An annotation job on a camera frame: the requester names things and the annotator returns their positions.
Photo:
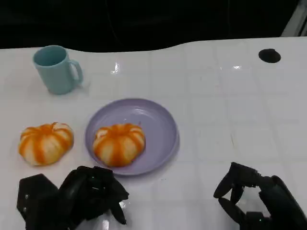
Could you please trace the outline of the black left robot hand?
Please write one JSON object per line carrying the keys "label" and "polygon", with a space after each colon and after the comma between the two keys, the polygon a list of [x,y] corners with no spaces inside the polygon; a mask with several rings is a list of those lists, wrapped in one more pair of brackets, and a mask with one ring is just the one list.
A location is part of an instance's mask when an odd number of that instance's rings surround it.
{"label": "black left robot hand", "polygon": [[127,200],[129,193],[112,170],[79,166],[68,174],[58,192],[59,218],[64,230],[74,230],[84,220],[108,211],[120,224],[127,224],[119,203]]}

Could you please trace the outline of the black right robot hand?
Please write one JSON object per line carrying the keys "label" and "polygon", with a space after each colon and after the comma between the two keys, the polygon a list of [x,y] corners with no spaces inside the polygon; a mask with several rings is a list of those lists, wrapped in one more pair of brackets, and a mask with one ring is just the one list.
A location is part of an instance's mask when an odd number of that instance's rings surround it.
{"label": "black right robot hand", "polygon": [[[237,203],[245,187],[259,187],[259,197],[270,213],[243,212]],[[307,218],[281,178],[262,176],[257,170],[232,162],[214,194],[223,210],[241,230],[305,230]]]}

